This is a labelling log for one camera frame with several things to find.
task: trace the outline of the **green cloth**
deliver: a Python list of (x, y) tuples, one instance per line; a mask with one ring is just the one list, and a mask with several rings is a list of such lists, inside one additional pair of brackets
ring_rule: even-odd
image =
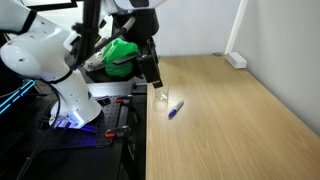
[(103, 52), (103, 63), (106, 65), (106, 72), (109, 76), (124, 77), (131, 73), (133, 65), (127, 62), (121, 65), (115, 65), (112, 62), (127, 56), (138, 53), (138, 46), (134, 43), (123, 41), (120, 38), (109, 43)]

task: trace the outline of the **wooden table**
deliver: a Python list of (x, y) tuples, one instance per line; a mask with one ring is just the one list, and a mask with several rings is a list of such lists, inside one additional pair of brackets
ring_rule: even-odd
[(159, 66), (169, 103), (154, 110), (148, 86), (147, 180), (320, 179), (320, 138), (247, 70), (214, 56)]

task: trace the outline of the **clear glass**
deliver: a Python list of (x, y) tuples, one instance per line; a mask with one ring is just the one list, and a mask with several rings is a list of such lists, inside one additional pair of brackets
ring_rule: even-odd
[(168, 109), (169, 85), (163, 84), (162, 87), (154, 89), (153, 109), (156, 111), (165, 111)]

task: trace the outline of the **black wire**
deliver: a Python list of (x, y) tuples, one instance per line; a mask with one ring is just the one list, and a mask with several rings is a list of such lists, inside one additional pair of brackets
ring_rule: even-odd
[(98, 52), (100, 49), (102, 49), (103, 47), (105, 47), (106, 45), (108, 45), (111, 41), (115, 40), (116, 38), (120, 37), (121, 35), (123, 35), (124, 33), (127, 32), (126, 28), (121, 28), (118, 32), (116, 32), (114, 35), (112, 35), (110, 38), (105, 39), (104, 41), (102, 41), (99, 45), (97, 45), (94, 48), (94, 53)]
[(9, 93), (7, 93), (7, 94), (4, 94), (4, 95), (1, 95), (0, 96), (0, 98), (4, 98), (4, 97), (7, 97), (7, 96), (10, 96), (11, 94), (13, 94), (13, 93), (15, 93), (16, 91), (18, 91), (23, 85), (25, 85), (26, 84), (26, 82), (24, 81), (24, 80), (22, 80), (22, 85), (19, 87), (19, 88), (17, 88), (16, 90), (14, 90), (14, 91), (11, 91), (11, 92), (9, 92)]
[(40, 93), (29, 94), (29, 93), (26, 93), (26, 94), (24, 94), (24, 95), (26, 95), (26, 96), (42, 96), (42, 97), (45, 97), (45, 96), (50, 96), (50, 95), (53, 94), (53, 93), (54, 93), (54, 91), (52, 91), (52, 92), (49, 93), (49, 94), (40, 94)]
[(46, 132), (46, 134), (44, 135), (44, 137), (41, 139), (41, 141), (38, 143), (38, 145), (36, 146), (36, 148), (33, 150), (33, 152), (31, 153), (31, 155), (29, 157), (27, 157), (27, 160), (25, 161), (25, 163), (23, 164), (23, 166), (21, 167), (18, 176), (16, 178), (16, 180), (21, 180), (23, 178), (23, 176), (25, 175), (25, 173), (27, 172), (28, 168), (30, 167), (32, 161), (37, 157), (37, 155), (42, 151), (43, 146), (45, 145), (45, 142), (47, 141), (47, 139), (49, 138), (50, 133), (53, 130), (53, 127), (55, 125), (55, 123), (58, 120), (59, 114), (60, 114), (60, 107), (61, 107), (61, 100), (60, 100), (60, 96), (59, 96), (59, 92), (52, 86), (49, 84), (49, 86), (52, 88), (53, 92), (55, 93), (55, 95), (57, 96), (58, 99), (58, 108), (57, 108), (57, 112), (56, 112), (56, 116), (55, 116), (55, 120), (53, 121), (53, 123), (51, 124), (50, 128), (48, 129), (48, 131)]

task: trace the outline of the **purple marker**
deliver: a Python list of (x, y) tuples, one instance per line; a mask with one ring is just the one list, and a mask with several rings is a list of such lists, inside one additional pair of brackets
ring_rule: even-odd
[(184, 104), (184, 101), (180, 101), (180, 102), (170, 111), (168, 117), (169, 117), (169, 118), (173, 118), (173, 116), (177, 114), (177, 112), (179, 111), (179, 109), (182, 107), (183, 104)]

